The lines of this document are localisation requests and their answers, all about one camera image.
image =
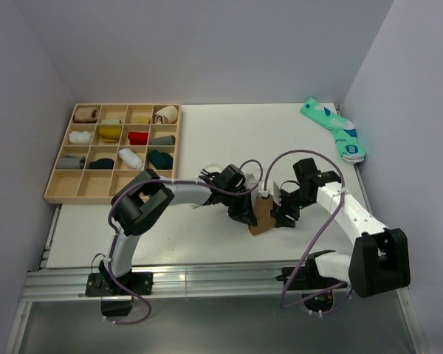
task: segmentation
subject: teal patterned sock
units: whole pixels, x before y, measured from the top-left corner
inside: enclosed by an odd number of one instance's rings
[[[357,142],[356,129],[352,122],[323,107],[309,98],[301,108],[301,113],[324,128],[333,131],[334,143],[343,160],[356,164],[364,160],[366,152]]]

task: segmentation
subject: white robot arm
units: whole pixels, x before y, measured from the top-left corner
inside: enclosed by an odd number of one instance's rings
[[[347,282],[358,295],[367,297],[407,286],[410,283],[408,246],[402,230],[391,230],[379,222],[347,190],[342,190],[335,172],[320,172],[313,159],[300,160],[293,168],[299,188],[294,192],[280,190],[280,198],[271,210],[275,227],[294,227],[300,217],[299,209],[315,203],[332,214],[344,192],[343,208],[335,220],[353,245],[351,256],[334,250],[310,254],[304,266],[306,271],[302,273],[302,277],[307,278],[307,288],[318,289],[322,280],[333,279]],[[234,165],[220,173],[202,171],[202,176],[192,181],[170,180],[159,177],[153,170],[143,171],[111,202],[120,232],[109,252],[113,277],[109,274],[109,258],[99,265],[101,286],[110,294],[121,294],[120,286],[112,280],[116,278],[125,287],[134,288],[131,259],[140,236],[170,205],[222,203],[228,207],[228,215],[233,220],[256,226],[245,182],[244,174]],[[140,193],[149,199],[143,202]]]

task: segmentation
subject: gray sock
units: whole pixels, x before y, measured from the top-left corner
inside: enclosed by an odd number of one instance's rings
[[[151,145],[175,145],[176,137],[174,135],[161,136],[160,138],[154,138],[151,141]]]
[[[81,170],[85,164],[85,157],[67,153],[58,160],[56,168],[60,170]]]

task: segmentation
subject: black bracket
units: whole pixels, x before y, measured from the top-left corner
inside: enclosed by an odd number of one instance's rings
[[[253,212],[253,206],[251,204],[251,194],[246,194],[241,197],[237,197],[228,207],[228,216],[235,221],[245,223],[251,226],[257,226],[258,220]]]
[[[401,229],[385,229],[379,234],[364,233],[354,242],[348,270],[356,294],[368,297],[408,286],[407,236]]]
[[[129,188],[143,181],[157,180],[159,176],[150,168],[141,172],[128,183],[111,200],[111,205]],[[143,202],[140,193],[151,196]],[[115,209],[114,219],[123,227],[126,236],[138,236],[147,232],[159,219],[169,203],[174,199],[174,194],[164,184],[144,184],[125,195]]]
[[[318,188],[330,182],[339,182],[340,177],[334,171],[321,172],[312,158],[301,159],[292,168],[298,181],[298,189],[293,192],[280,190],[281,205],[271,211],[275,227],[295,227],[300,217],[300,208],[307,208],[317,203]]]
[[[341,281],[335,278],[324,278],[318,273],[317,265],[315,263],[315,258],[321,256],[322,254],[329,253],[333,251],[320,251],[309,254],[305,262],[305,266],[300,268],[295,275],[294,280],[289,286],[290,290],[315,290],[329,288],[330,286],[336,285]],[[282,275],[276,277],[277,281],[283,282],[284,285],[289,280],[294,267],[284,267],[282,268]],[[343,284],[340,288],[346,288],[347,284]]]
[[[130,273],[128,277],[128,288],[138,295],[151,295],[153,288],[153,274],[151,272]],[[102,274],[92,273],[87,278],[86,296],[102,297],[102,296],[119,296],[128,295],[123,289],[110,288],[104,280]]]

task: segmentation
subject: sock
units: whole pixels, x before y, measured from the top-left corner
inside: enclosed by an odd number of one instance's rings
[[[130,145],[146,145],[148,144],[149,133],[145,131],[130,131],[128,133],[128,140]]]
[[[94,123],[97,121],[98,108],[84,107],[79,108],[74,113],[74,122],[76,123]]]
[[[98,128],[98,133],[104,142],[118,142],[120,140],[121,128]]]
[[[90,145],[93,137],[88,131],[73,131],[69,134],[69,142],[73,145]]]
[[[152,150],[148,154],[148,160],[156,170],[172,170],[174,159],[168,153],[160,153],[158,150]]]
[[[151,141],[151,145],[175,145],[176,137],[174,135],[161,136],[159,138],[154,138]]]
[[[98,159],[89,163],[90,170],[111,170],[115,161],[112,159]]]
[[[85,157],[75,155],[74,153],[67,153],[58,160],[56,168],[63,170],[80,170],[85,164]]]
[[[357,142],[357,133],[352,122],[336,115],[313,98],[307,100],[301,113],[322,127],[333,131],[334,143],[345,162],[356,164],[364,160],[366,152]]]
[[[143,170],[144,161],[130,149],[122,149],[118,151],[118,156],[125,162],[126,166],[133,170]]]

